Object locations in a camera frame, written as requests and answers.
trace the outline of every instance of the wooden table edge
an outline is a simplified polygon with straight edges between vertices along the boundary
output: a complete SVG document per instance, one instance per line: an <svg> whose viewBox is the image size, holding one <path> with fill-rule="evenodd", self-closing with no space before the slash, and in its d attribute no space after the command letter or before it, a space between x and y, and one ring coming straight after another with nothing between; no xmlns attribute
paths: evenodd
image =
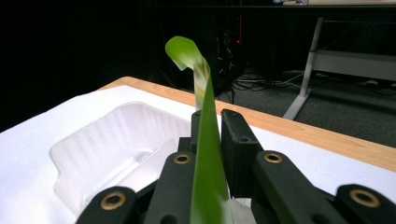
<svg viewBox="0 0 396 224"><path fill-rule="evenodd" d="M192 93L172 89L134 77L121 77L99 90L122 85L156 94L186 105L195 106L195 99ZM396 172L396 148L394 147L387 147L221 101L216 101L216 107L218 114L224 108L231 109L241 113L247 123L252 126Z"/></svg>

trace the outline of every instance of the table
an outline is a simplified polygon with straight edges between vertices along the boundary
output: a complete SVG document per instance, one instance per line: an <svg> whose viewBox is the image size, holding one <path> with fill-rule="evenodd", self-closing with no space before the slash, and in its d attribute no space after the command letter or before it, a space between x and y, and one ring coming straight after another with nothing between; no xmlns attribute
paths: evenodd
<svg viewBox="0 0 396 224"><path fill-rule="evenodd" d="M54 192L58 171L49 151L131 102L154 106L184 120L190 120L195 110L191 93L122 77L0 133L0 223L75 223L77 217ZM219 101L216 105L218 114L223 108L241 113L263 148L288 156L314 186L334 194L340 185L361 184L396 203L395 148L237 105ZM142 177L137 182L143 181L150 180Z"/></svg>
<svg viewBox="0 0 396 224"><path fill-rule="evenodd" d="M171 89L133 77L122 77L117 79L104 86L101 90L121 85L147 91L186 105L195 104L194 96L189 92ZM248 124L260 129L278 133L358 161L364 161L396 172L396 148L379 145L341 133L323 130L297 121L282 119L221 101L216 101L216 107L218 114L224 108L231 109L241 113Z"/></svg>

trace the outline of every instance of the plastic container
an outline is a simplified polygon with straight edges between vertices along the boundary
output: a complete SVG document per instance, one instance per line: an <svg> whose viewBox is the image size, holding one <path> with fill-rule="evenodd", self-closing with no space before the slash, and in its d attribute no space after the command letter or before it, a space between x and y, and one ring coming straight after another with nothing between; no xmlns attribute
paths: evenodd
<svg viewBox="0 0 396 224"><path fill-rule="evenodd" d="M66 137L49 151L58 169L54 190L78 216L101 190L141 190L159 178L191 123L150 105L129 103Z"/></svg>

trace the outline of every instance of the gray floor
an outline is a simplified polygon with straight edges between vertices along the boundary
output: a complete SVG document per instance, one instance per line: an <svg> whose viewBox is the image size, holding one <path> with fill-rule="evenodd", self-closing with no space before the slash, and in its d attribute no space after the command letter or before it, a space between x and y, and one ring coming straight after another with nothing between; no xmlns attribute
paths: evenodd
<svg viewBox="0 0 396 224"><path fill-rule="evenodd" d="M297 72L288 74L289 77L296 75ZM241 87L234 84L233 103L283 117L300 91L294 85L301 85L301 81L302 77L298 77L288 83L279 83L282 88L262 91L238 90ZM311 79L310 89L311 94L296 121L396 147L395 84L380 88L374 80L345 81L318 74ZM232 94L226 91L218 99L230 103Z"/></svg>

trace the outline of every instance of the green leaf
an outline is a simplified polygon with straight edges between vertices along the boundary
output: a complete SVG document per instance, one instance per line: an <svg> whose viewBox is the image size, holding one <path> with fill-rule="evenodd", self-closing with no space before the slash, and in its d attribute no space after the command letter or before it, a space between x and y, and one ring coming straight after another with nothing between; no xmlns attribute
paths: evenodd
<svg viewBox="0 0 396 224"><path fill-rule="evenodd" d="M196 108L201 109L190 223L233 223L209 66L188 38L173 37L165 50L180 70L193 70Z"/></svg>

